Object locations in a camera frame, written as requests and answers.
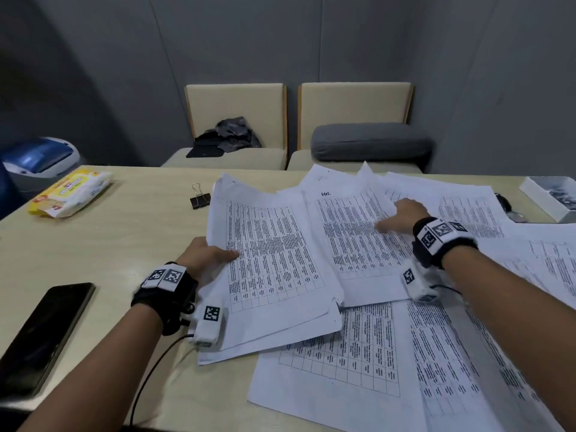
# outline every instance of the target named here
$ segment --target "person's left forearm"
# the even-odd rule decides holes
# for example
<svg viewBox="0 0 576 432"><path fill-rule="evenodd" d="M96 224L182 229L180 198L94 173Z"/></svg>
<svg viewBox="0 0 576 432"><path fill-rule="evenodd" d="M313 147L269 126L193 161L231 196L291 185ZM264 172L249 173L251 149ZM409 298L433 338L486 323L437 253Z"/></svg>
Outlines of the person's left forearm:
<svg viewBox="0 0 576 432"><path fill-rule="evenodd" d="M133 306L18 432L119 430L161 333L156 311Z"/></svg>

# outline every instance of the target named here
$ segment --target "phone screen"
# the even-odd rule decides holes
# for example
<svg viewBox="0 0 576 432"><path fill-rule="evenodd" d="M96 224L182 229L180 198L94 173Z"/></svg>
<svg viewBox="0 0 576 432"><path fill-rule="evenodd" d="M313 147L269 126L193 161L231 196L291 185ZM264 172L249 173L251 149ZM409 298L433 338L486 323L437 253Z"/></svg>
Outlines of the phone screen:
<svg viewBox="0 0 576 432"><path fill-rule="evenodd" d="M0 398L38 392L94 289L78 283L48 290L0 359Z"/></svg>

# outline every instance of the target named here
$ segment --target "black cable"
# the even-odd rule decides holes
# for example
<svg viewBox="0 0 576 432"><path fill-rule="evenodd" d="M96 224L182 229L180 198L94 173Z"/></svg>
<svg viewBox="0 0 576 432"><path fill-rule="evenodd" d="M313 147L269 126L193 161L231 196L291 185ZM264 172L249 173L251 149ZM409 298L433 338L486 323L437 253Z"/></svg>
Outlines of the black cable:
<svg viewBox="0 0 576 432"><path fill-rule="evenodd" d="M152 376L152 373L154 372L154 370L156 370L156 367L158 366L160 361L162 361L162 358L164 356L166 356L166 353L168 353L170 351L170 349L173 348L175 345L177 345L180 341L182 341L183 339L186 339L186 338L192 338L193 336L194 336L194 334L186 334L186 335L179 337L176 341L174 341L172 344L170 344L169 348L167 348L164 351L164 353L162 353L162 355L160 355L160 357L158 358L158 360L156 361L154 366L150 369L150 371L148 371L148 375L146 376L146 379L144 379L144 382L142 382L142 386L140 387L140 390L138 391L138 394L136 395L136 399L134 399L134 405L132 406L132 414L130 414L130 427L131 428L134 426L134 413L136 412L136 404L138 403L138 399L140 399L140 395L142 394L142 391L144 390L144 386L146 386L148 379L150 378L150 376Z"/></svg>
<svg viewBox="0 0 576 432"><path fill-rule="evenodd" d="M446 285L432 285L430 288L432 288L432 289L434 289L434 288L446 288L447 290L454 291L456 294L462 295L462 293L459 290L455 290L454 288L451 288L451 287L446 286Z"/></svg>

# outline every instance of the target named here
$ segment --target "white box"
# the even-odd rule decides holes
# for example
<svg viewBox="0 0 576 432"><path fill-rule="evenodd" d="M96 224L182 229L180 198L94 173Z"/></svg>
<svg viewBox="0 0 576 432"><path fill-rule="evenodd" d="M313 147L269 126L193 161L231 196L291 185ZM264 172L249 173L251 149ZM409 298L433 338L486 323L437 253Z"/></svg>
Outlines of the white box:
<svg viewBox="0 0 576 432"><path fill-rule="evenodd" d="M557 223L576 223L576 207L568 209L560 203L550 195L553 189L561 189L576 200L576 181L570 177L527 177L520 185L520 190Z"/></svg>

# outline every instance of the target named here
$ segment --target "person's left hand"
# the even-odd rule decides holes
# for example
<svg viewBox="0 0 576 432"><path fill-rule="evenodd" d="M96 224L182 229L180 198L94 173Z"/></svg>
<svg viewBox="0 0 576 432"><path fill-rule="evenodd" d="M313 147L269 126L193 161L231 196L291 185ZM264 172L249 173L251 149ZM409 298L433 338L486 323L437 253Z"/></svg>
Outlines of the person's left hand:
<svg viewBox="0 0 576 432"><path fill-rule="evenodd" d="M175 260L196 281L200 282L202 274L222 263L230 262L240 255L237 250L223 250L215 245L208 246L206 237L196 237L184 253Z"/></svg>

